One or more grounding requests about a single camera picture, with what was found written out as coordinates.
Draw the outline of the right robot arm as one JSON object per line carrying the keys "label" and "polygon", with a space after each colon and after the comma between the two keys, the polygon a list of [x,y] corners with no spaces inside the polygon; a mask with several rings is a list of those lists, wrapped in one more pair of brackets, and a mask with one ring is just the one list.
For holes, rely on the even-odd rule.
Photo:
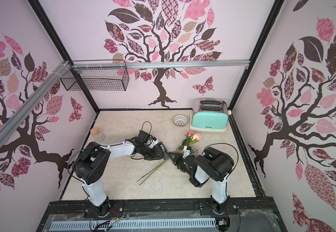
{"label": "right robot arm", "polygon": [[191,152],[170,152],[168,157],[180,171],[189,175],[189,182],[196,188],[202,187],[212,179],[213,188],[210,196],[210,205],[214,213],[223,214],[228,211],[230,197],[227,193],[228,177],[236,168],[239,161],[233,160],[211,144],[204,148],[201,155],[195,156]]}

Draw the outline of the black tape dispenser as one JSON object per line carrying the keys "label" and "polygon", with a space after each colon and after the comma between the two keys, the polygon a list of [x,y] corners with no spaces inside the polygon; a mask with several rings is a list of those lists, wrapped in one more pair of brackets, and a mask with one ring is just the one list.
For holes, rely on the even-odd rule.
{"label": "black tape dispenser", "polygon": [[163,160],[167,160],[169,158],[167,149],[162,142],[160,142],[159,144],[160,144],[159,148],[161,150],[162,158],[163,158]]}

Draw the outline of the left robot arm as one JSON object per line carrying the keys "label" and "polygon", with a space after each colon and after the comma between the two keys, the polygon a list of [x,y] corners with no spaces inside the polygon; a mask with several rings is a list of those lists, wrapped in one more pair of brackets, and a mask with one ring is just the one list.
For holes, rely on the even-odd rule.
{"label": "left robot arm", "polygon": [[82,188],[88,196],[91,210],[97,216],[105,217],[112,211],[101,181],[108,161],[135,154],[141,154],[142,158],[148,161],[168,158],[165,145],[143,130],[139,131],[137,137],[120,143],[101,145],[91,142],[81,150],[73,164],[73,172],[82,182]]}

